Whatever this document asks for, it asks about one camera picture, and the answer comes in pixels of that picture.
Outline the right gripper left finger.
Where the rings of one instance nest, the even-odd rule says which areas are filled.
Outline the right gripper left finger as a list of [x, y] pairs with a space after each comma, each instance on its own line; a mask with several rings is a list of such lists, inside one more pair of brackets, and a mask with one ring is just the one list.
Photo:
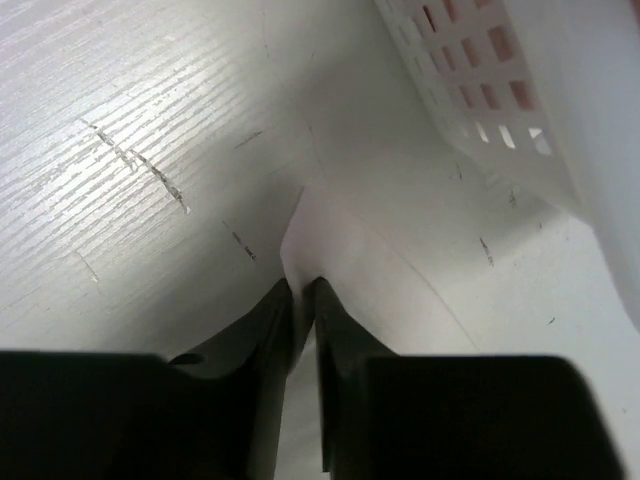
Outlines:
[[216, 477], [274, 477], [295, 355], [293, 294], [280, 279], [248, 313], [171, 360], [191, 382], [179, 438]]

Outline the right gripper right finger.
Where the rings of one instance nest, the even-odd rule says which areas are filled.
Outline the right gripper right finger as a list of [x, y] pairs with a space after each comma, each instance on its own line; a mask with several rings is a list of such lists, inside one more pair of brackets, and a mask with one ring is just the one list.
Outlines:
[[323, 277], [310, 285], [310, 318], [316, 335], [323, 471], [332, 479], [368, 479], [366, 363], [395, 353], [350, 315]]

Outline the white and green t shirt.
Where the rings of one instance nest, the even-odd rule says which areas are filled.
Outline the white and green t shirt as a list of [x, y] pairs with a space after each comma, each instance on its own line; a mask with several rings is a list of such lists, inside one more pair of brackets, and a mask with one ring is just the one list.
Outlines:
[[[280, 247], [298, 306], [312, 280], [327, 279], [347, 312], [401, 354], [477, 352], [435, 289], [344, 202], [305, 188]], [[275, 476], [323, 479], [316, 338], [309, 335], [287, 379]]]

